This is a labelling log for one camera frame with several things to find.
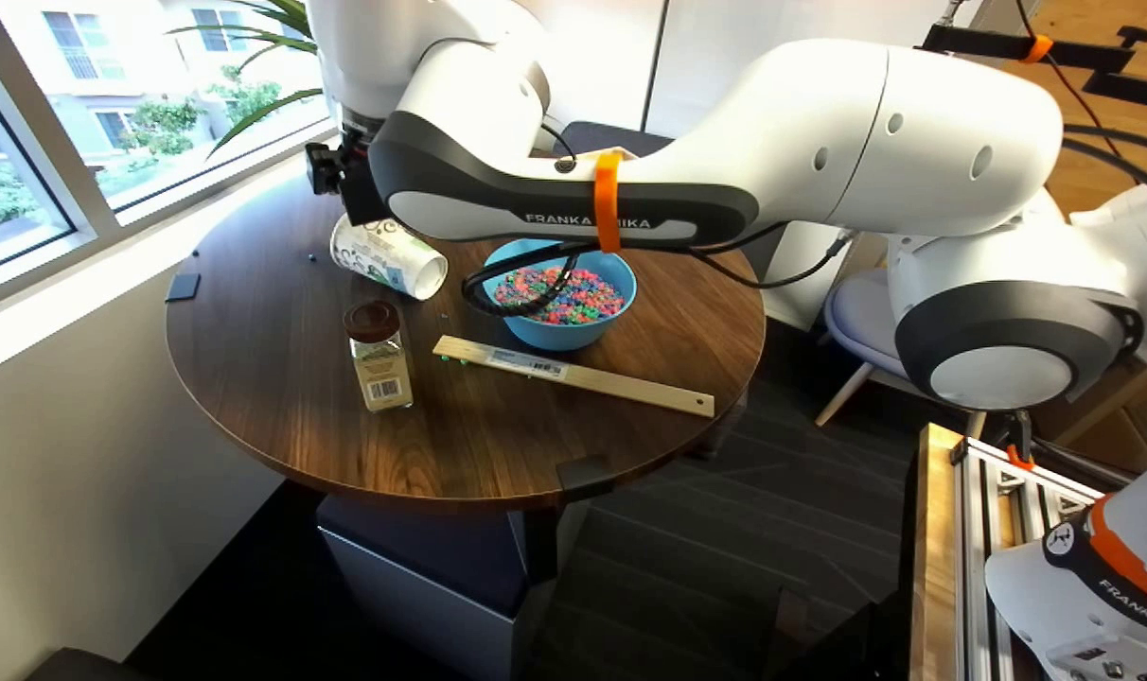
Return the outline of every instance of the small bottle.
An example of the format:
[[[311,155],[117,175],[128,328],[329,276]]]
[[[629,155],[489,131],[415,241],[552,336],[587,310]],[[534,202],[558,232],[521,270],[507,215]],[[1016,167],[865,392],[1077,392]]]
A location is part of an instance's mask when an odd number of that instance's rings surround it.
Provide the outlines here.
[[[359,400],[370,411],[412,403],[406,328],[388,300],[362,304],[348,313],[348,354]]]

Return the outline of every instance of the chair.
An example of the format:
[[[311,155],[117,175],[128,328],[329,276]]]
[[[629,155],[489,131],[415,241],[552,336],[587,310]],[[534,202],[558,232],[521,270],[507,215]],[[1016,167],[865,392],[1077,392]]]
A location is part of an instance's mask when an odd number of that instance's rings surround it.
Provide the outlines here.
[[[849,349],[861,362],[849,373],[849,382],[834,392],[834,400],[813,415],[813,426],[826,426],[861,382],[881,382],[881,387],[923,396],[908,382],[908,372],[898,354],[898,342],[893,342],[898,318],[890,310],[885,270],[861,270],[861,272],[839,276],[826,300],[826,328],[839,349]],[[987,411],[969,411],[965,436],[980,436],[982,421],[987,421]]]

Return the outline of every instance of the wooden ruler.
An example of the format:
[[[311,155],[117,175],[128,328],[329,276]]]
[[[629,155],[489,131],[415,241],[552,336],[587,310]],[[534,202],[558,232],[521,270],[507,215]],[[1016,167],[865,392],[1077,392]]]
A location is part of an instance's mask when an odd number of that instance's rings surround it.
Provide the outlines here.
[[[509,373],[526,373],[526,379],[542,379],[542,382],[558,382],[558,387],[575,387],[575,391],[589,391],[589,392],[609,392],[609,396],[625,396],[625,400],[642,400],[642,403],[659,403],[659,408],[675,408],[675,411],[715,415],[715,392],[680,391],[680,387],[648,382],[648,379],[613,373],[613,372],[592,372],[582,362],[558,362],[548,354],[528,354],[528,352],[514,352],[514,349],[499,349],[499,345],[476,345],[465,336],[437,336],[430,354],[480,362],[480,365],[497,365],[497,372],[509,372]]]

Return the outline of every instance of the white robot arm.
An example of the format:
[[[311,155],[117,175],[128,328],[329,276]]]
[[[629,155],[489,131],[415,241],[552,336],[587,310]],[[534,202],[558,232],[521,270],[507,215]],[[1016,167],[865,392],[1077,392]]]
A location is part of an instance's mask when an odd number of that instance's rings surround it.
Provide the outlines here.
[[[509,0],[312,0],[311,21],[381,208],[427,237],[609,241],[599,232],[616,223],[625,247],[695,251],[782,220],[878,232],[913,382],[969,408],[1077,392],[1143,342],[1147,234],[1058,215],[1045,178],[1064,122],[1025,78],[917,48],[789,41],[695,128],[613,167],[534,155],[548,111],[542,30]],[[1100,514],[1147,565],[1147,476]],[[1071,656],[1098,637],[1147,640],[1040,550],[991,560],[987,584],[1009,628],[1058,664],[1091,671]],[[1051,606],[1030,594],[1058,598],[1066,625],[1098,619],[1098,637],[1051,628]]]

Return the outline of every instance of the bottle cap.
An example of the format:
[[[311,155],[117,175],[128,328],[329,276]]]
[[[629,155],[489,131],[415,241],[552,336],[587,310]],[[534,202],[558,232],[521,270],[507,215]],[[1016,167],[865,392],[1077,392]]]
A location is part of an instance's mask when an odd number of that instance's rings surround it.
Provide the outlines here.
[[[348,313],[348,336],[362,342],[362,345],[384,342],[388,333],[398,333],[398,324],[399,324],[399,313],[384,295],[379,295]]]

